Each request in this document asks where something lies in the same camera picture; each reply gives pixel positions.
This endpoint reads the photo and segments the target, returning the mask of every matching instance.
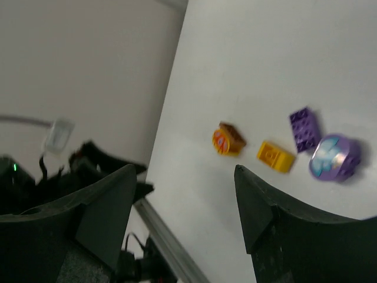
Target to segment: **black plastic part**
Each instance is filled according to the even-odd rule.
[[[81,246],[113,271],[117,268],[135,189],[136,174],[133,174],[85,205],[74,236]]]
[[[259,283],[376,282],[377,218],[358,221],[314,208],[240,165],[234,180]]]
[[[137,279],[140,277],[139,273],[140,269],[134,254],[128,251],[121,251],[117,270],[112,276],[112,282],[139,281]]]
[[[0,215],[0,282],[55,282],[62,276],[59,272],[63,264],[68,266],[67,276],[75,278],[76,282],[96,282],[86,278],[81,267],[75,269],[75,265],[69,265],[74,256],[66,257],[79,254],[75,251],[81,251],[83,246],[89,252],[87,255],[95,255],[99,269],[110,276],[110,271],[102,266],[104,263],[113,265],[118,259],[135,183],[135,169],[128,165],[91,186],[22,215]],[[113,232],[111,229],[116,225],[120,227]],[[70,240],[75,231],[81,246]],[[74,281],[61,279],[60,282]]]
[[[102,152],[92,141],[84,143],[81,149],[70,157],[70,168],[82,182],[85,182],[83,186],[97,182],[127,164],[135,167],[136,174],[147,170],[145,165],[118,159]],[[153,191],[152,184],[137,182],[134,203]]]
[[[76,154],[82,157],[87,157],[91,164],[93,164],[95,168],[98,165],[101,168],[102,172],[112,173],[128,164],[132,164],[133,166],[135,166],[135,171],[137,175],[147,170],[146,165],[139,164],[129,160],[119,159],[117,157],[105,153],[104,151],[99,149],[92,141],[84,143]],[[73,154],[70,158],[70,164],[72,158],[76,158],[75,154]]]
[[[0,215],[29,208],[35,180],[14,159],[0,157]]]
[[[169,265],[149,237],[145,243],[145,253],[140,260],[141,279],[150,283],[176,283],[178,280],[170,270]]]

